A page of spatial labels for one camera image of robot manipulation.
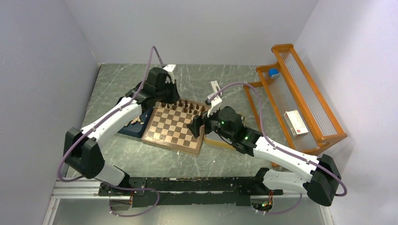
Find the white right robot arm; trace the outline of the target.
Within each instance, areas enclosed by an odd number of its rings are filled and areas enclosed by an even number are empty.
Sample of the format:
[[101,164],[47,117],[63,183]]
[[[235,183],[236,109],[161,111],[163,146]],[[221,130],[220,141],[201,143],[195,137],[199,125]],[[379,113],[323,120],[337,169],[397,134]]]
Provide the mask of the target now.
[[343,186],[331,156],[312,156],[279,144],[260,131],[245,126],[241,115],[229,106],[211,115],[206,112],[196,115],[187,125],[195,137],[199,136],[201,127],[206,134],[214,132],[229,140],[231,146],[242,154],[264,158],[288,169],[287,172],[260,169],[253,182],[258,194],[280,189],[303,193],[319,205],[331,206],[334,197],[338,196],[338,187]]

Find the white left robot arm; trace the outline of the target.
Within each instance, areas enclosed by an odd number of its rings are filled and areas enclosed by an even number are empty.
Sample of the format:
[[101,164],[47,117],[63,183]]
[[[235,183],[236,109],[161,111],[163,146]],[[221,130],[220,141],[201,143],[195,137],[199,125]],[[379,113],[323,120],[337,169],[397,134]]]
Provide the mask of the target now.
[[149,70],[145,81],[137,84],[117,104],[95,122],[66,132],[63,161],[87,179],[98,179],[111,185],[118,195],[129,191],[130,176],[106,163],[101,149],[107,140],[127,123],[139,117],[157,102],[173,104],[180,99],[174,71],[175,64]]

